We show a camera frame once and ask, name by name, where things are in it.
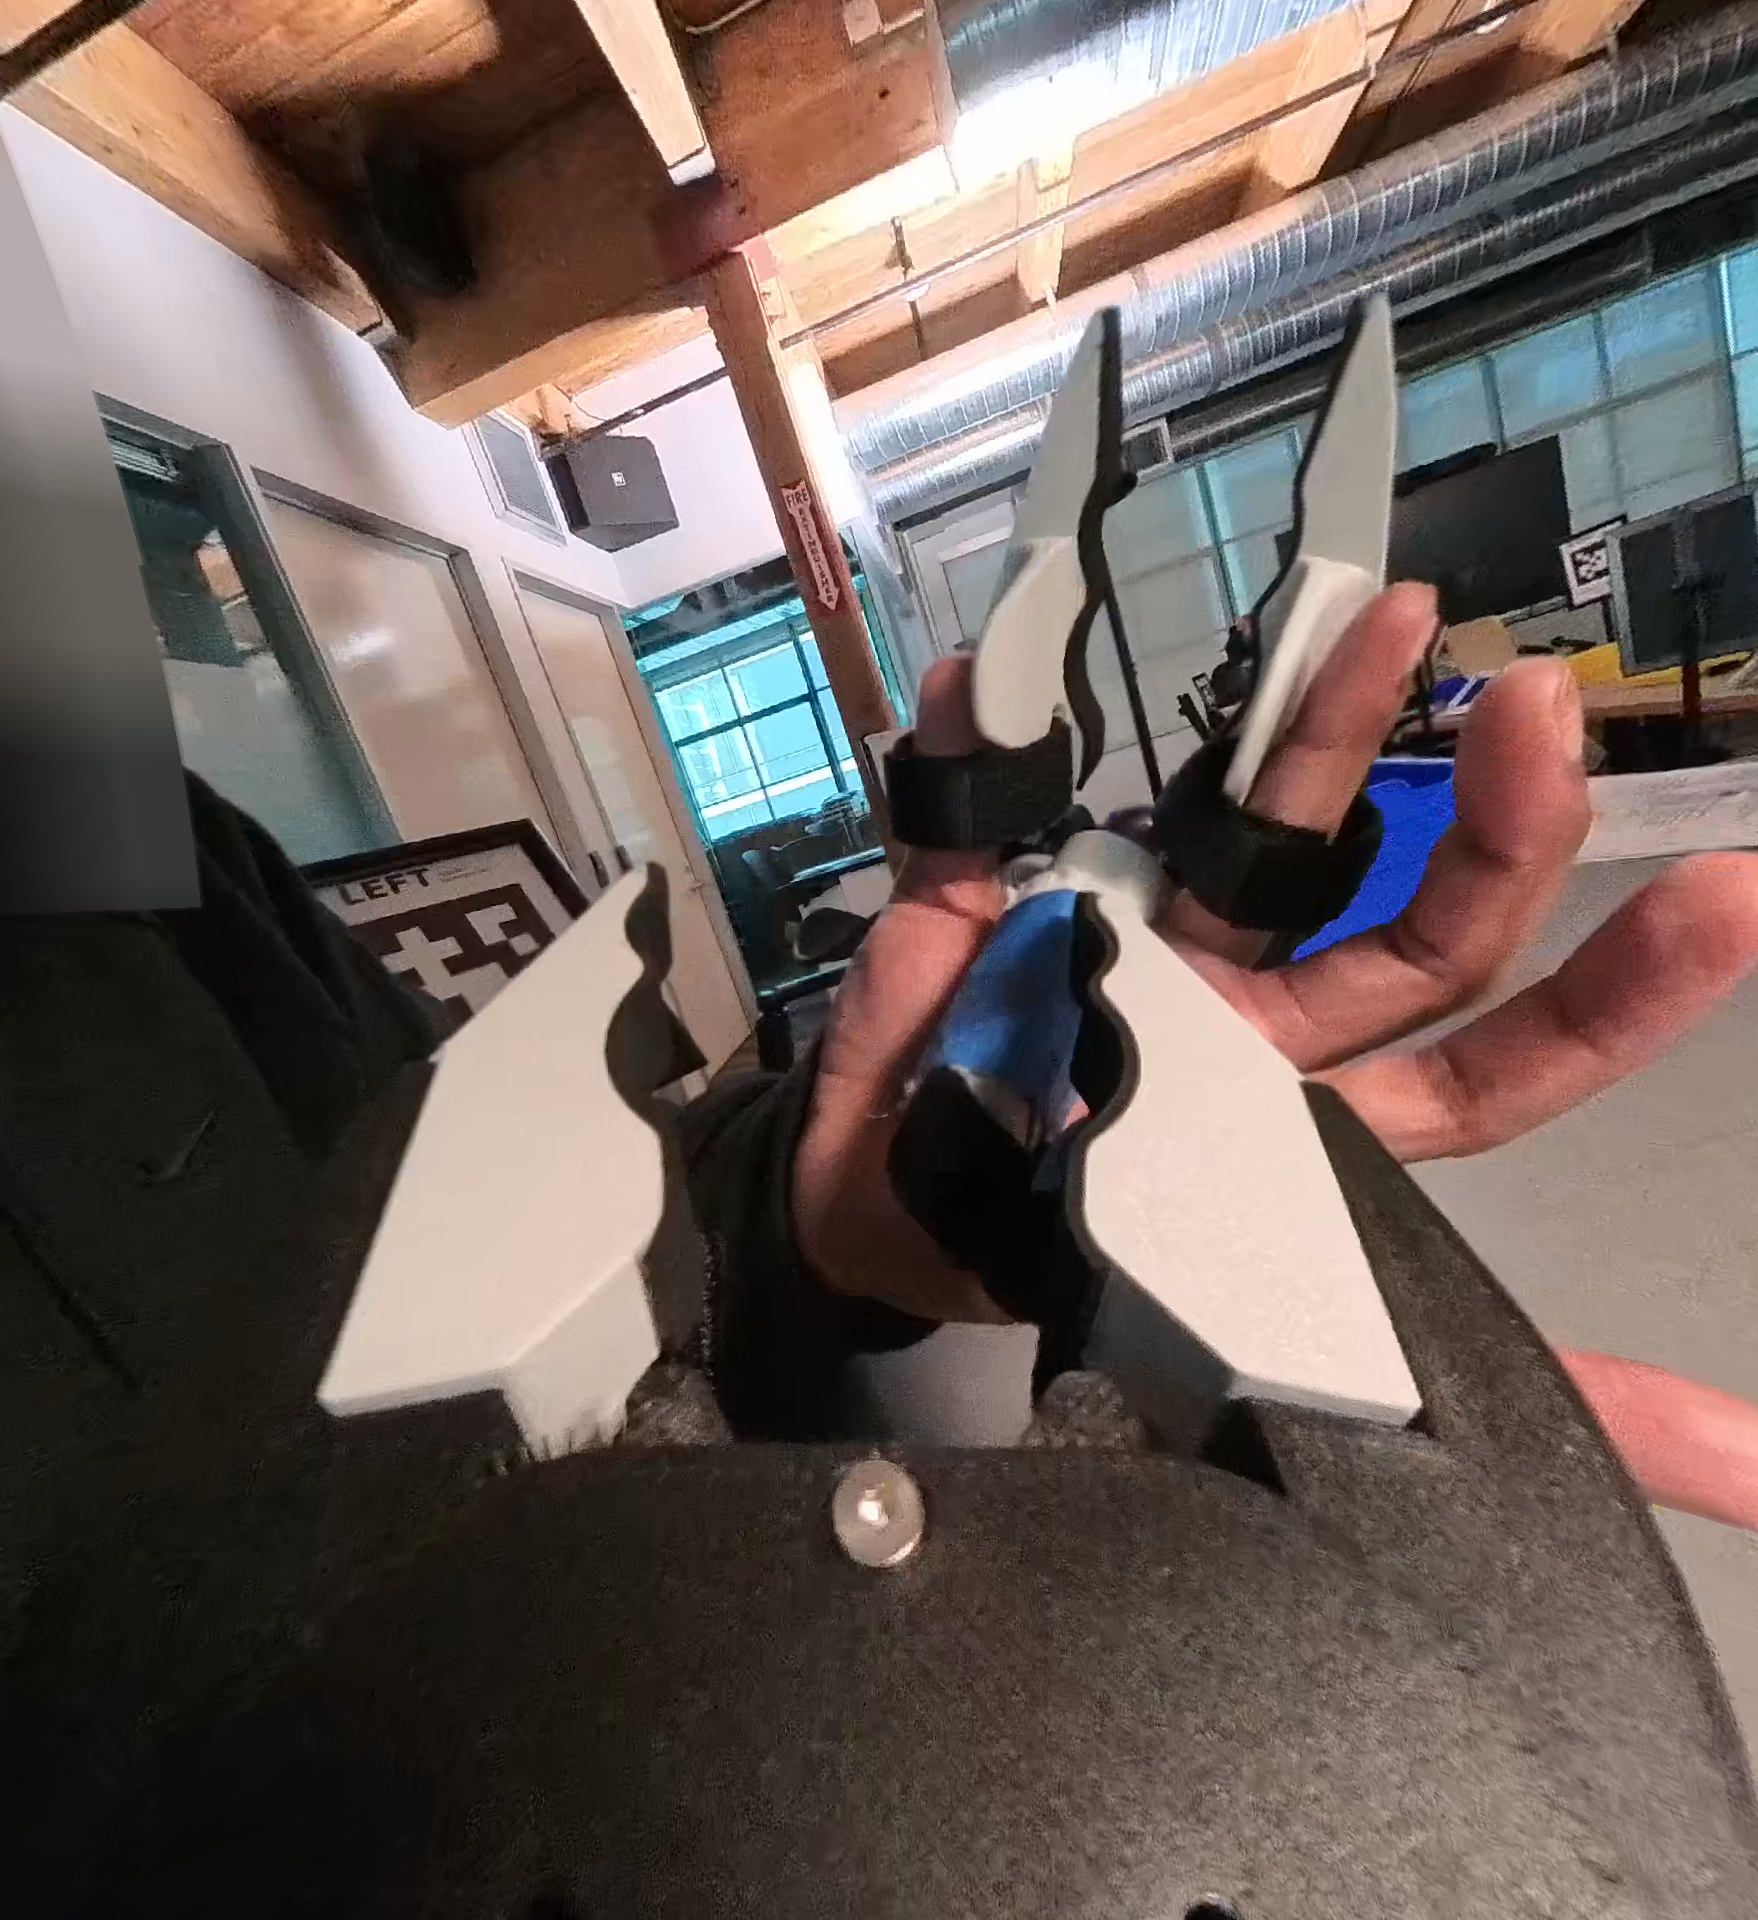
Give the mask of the framed marker board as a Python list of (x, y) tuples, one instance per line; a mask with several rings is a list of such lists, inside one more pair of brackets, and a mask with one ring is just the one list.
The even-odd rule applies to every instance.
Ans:
[(529, 821), (323, 858), (300, 874), (421, 999), (439, 1037), (476, 1018), (591, 906)]

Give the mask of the person's left forearm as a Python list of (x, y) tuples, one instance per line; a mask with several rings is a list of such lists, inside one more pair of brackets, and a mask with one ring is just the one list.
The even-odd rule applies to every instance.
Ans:
[(707, 1261), (703, 1362), (747, 1441), (839, 1438), (853, 1360), (911, 1349), (937, 1326), (827, 1289), (798, 1250), (791, 1181), (817, 1079), (819, 1045), (808, 1045), (791, 1069), (707, 1091), (678, 1119)]

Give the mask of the black monitor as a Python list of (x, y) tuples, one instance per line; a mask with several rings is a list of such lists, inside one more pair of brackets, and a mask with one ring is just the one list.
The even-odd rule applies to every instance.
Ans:
[(1626, 678), (1758, 649), (1758, 477), (1607, 529)]
[(1395, 477), (1385, 581), (1436, 589), (1448, 624), (1534, 608), (1564, 593), (1569, 539), (1561, 437), (1481, 443)]

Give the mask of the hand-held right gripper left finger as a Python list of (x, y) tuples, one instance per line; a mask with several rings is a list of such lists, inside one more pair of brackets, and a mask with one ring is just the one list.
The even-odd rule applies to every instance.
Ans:
[(672, 892), (618, 879), (442, 1045), (318, 1382), (335, 1417), (492, 1393), (530, 1451), (613, 1439), (701, 1312), (672, 1096)]

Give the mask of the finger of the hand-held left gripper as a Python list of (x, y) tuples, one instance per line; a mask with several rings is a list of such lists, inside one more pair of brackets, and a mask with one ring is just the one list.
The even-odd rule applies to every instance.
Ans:
[(1035, 746), (1068, 715), (1082, 753), (1106, 749), (1106, 707), (1087, 652), (1114, 598), (1106, 520), (1132, 488), (1121, 430), (1124, 323), (1118, 306), (1104, 306), (1044, 422), (974, 645), (974, 718), (997, 748)]
[(1246, 805), (1351, 621), (1381, 593), (1397, 447), (1389, 303), (1353, 314), (1341, 369), (1298, 468), (1292, 558), (1254, 615), (1256, 673), (1240, 710), (1225, 792)]

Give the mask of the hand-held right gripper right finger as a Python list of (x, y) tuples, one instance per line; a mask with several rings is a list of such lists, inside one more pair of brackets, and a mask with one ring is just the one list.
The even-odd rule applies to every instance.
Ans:
[(1086, 1357), (1177, 1447), (1234, 1402), (1380, 1427), (1419, 1386), (1298, 1070), (1128, 899), (1082, 892), (1087, 1093), (1066, 1211), (1104, 1283)]

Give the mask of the black wall speaker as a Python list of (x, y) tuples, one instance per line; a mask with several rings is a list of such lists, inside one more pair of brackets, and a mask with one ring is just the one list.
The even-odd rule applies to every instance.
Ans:
[(679, 527), (658, 447), (646, 435), (597, 434), (545, 443), (541, 465), (567, 529), (603, 553)]

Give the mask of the red narrow sign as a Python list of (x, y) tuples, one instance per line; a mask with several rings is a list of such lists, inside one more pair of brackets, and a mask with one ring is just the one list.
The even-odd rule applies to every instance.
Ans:
[(808, 607), (823, 612), (844, 611), (851, 578), (832, 516), (821, 511), (814, 490), (804, 479), (783, 483), (776, 491), (791, 533), (793, 566), (808, 581), (802, 589)]

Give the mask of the wooden post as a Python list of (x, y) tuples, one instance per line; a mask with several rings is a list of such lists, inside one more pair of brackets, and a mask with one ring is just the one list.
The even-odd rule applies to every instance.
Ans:
[(848, 553), (844, 553), (851, 578), (848, 605), (839, 612), (823, 612), (808, 607), (808, 598), (802, 593), (808, 581), (802, 571), (794, 571), (789, 549), (791, 533), (787, 531), (776, 491), (783, 483), (808, 481), (821, 511), (832, 516), (838, 537), (839, 527), (821, 481), (819, 464), (802, 437), (789, 377), (772, 337), (763, 293), (763, 275), (759, 271), (763, 263), (761, 253), (763, 249), (755, 248), (752, 242), (717, 253), (707, 267), (707, 316), (728, 380), (743, 408), (752, 456), (768, 491), (770, 511), (784, 545), (797, 589), (810, 619), (810, 630), (819, 645), (819, 657), (827, 673), (829, 689), (836, 695), (841, 724), (856, 749), (868, 795), (882, 801), (883, 779), (873, 770), (868, 738), (871, 734), (891, 731), (894, 705), (882, 663), (873, 651), (866, 607), (853, 583)]

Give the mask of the frosted glass door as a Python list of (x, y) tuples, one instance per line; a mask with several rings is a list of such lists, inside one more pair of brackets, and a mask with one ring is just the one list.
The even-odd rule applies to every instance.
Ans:
[(515, 568), (515, 593), (562, 719), (590, 874), (656, 862), (670, 891), (670, 999), (717, 1072), (748, 1043), (750, 979), (626, 628), (609, 607)]
[(277, 558), (402, 840), (549, 818), (469, 555), (252, 471)]

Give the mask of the person's left hand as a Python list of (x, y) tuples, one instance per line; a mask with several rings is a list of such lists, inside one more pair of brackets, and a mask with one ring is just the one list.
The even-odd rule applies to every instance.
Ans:
[[(1375, 597), (1263, 761), (1253, 808), (1332, 832), (1436, 632), (1431, 589)], [(1656, 1063), (1758, 966), (1758, 854), (1692, 854), (1549, 977), (1436, 1043), (1385, 1051), (1485, 999), (1542, 927), (1587, 840), (1584, 741), (1566, 670), (1520, 661), (1469, 713), (1455, 826), (1393, 924), (1258, 968), (1254, 935), (1180, 898), (1163, 938), (1402, 1163), (1522, 1137)], [(1004, 911), (998, 869), (988, 848), (906, 854), (827, 1021), (791, 1172), (813, 1277), (936, 1323), (1009, 1319), (888, 1174), (907, 1070)], [(1649, 1501), (1758, 1533), (1757, 1404), (1607, 1352), (1559, 1357)]]

